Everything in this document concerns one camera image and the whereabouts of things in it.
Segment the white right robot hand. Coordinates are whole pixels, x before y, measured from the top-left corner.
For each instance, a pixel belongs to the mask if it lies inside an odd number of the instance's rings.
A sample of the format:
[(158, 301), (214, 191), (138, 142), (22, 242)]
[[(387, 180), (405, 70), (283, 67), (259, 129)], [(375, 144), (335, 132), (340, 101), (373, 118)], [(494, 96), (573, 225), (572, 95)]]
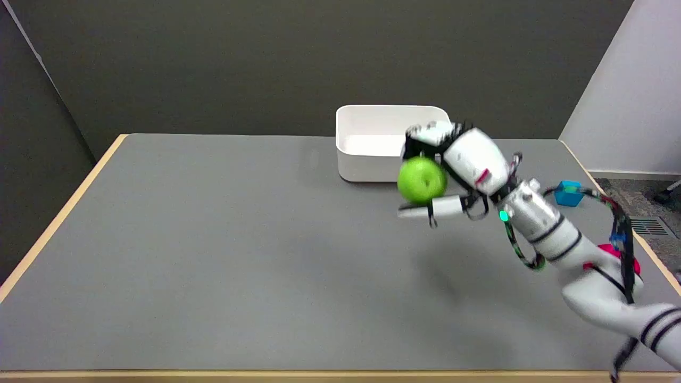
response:
[(521, 155), (509, 163), (496, 143), (473, 124), (436, 121), (406, 129), (401, 172), (413, 160), (428, 164), (433, 181), (453, 181), (467, 190), (464, 195), (430, 195), (398, 208), (399, 218), (436, 219), (465, 214), (481, 220), (489, 211), (488, 201), (497, 204), (519, 185), (516, 177)]

